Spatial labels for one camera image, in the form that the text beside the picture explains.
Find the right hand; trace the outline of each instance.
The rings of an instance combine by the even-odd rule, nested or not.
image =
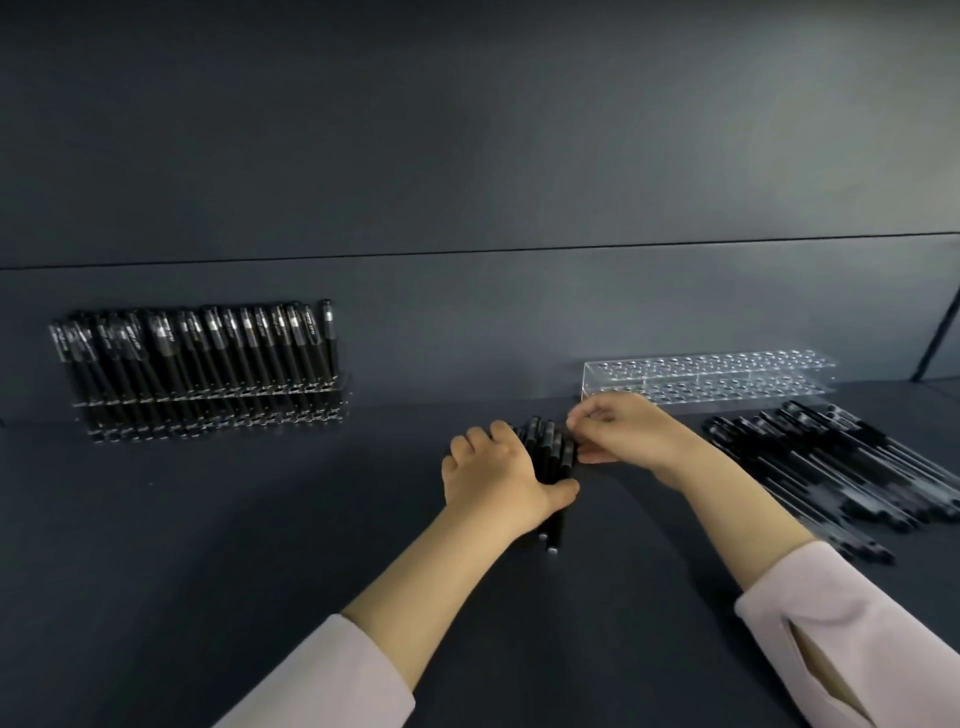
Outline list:
[[[582,463],[623,461],[646,468],[670,485],[673,472],[706,441],[652,402],[633,392],[605,392],[570,410],[566,426]]]

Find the finger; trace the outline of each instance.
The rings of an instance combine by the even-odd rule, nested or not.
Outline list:
[[[463,435],[457,435],[450,441],[450,454],[457,461],[457,465],[460,465],[465,459],[473,455],[473,445]]]
[[[590,417],[596,412],[603,410],[616,411],[622,393],[620,392],[601,392],[599,395],[593,395],[587,400],[583,400],[570,410],[566,416],[566,426],[573,429],[578,420],[584,417]]]
[[[556,513],[561,508],[566,508],[570,503],[577,499],[580,493],[580,483],[573,478],[561,480],[555,485],[544,485],[547,499],[550,503],[550,513]]]
[[[476,452],[490,444],[490,436],[484,432],[483,427],[471,427],[467,430],[467,439]]]
[[[610,423],[594,420],[592,417],[582,417],[574,423],[571,430],[573,430],[575,438],[581,441],[589,440],[594,444],[598,444],[603,438],[604,428],[609,426]]]
[[[444,480],[449,478],[457,470],[457,461],[453,459],[453,455],[448,455],[444,458],[444,462],[440,464],[440,475]]]
[[[602,463],[618,463],[620,458],[611,455],[604,449],[596,449],[588,452],[577,452],[577,462],[585,465],[600,465]]]
[[[500,443],[500,445],[523,447],[523,443],[521,443],[520,438],[516,436],[514,429],[503,422],[503,420],[490,423],[490,435],[493,437],[493,441]]]

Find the left hand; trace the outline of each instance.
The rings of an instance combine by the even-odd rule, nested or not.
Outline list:
[[[577,497],[573,479],[543,485],[523,443],[505,422],[490,425],[490,435],[472,427],[450,442],[441,465],[447,508],[489,522],[507,539],[532,531]]]

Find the bundle of pens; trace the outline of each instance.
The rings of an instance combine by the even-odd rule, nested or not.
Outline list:
[[[704,432],[846,558],[894,562],[852,519],[904,532],[960,520],[960,478],[835,405],[790,401],[753,418],[710,418]]]
[[[530,459],[534,462],[534,474],[539,482],[554,485],[570,477],[573,463],[576,462],[577,444],[568,432],[564,432],[556,423],[540,417],[531,418],[526,425],[514,427],[513,430],[530,453]],[[560,550],[565,518],[566,509],[557,511],[537,529],[537,535],[542,541],[546,541],[548,553],[557,553]]]
[[[50,325],[95,442],[343,418],[333,305],[78,312]]]

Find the pink sleeve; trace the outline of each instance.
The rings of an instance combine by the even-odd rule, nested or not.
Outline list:
[[[960,655],[822,542],[784,557],[737,599],[814,728],[960,726]],[[806,670],[788,621],[824,652],[873,723]]]
[[[399,728],[413,709],[393,663],[334,615],[215,728]]]

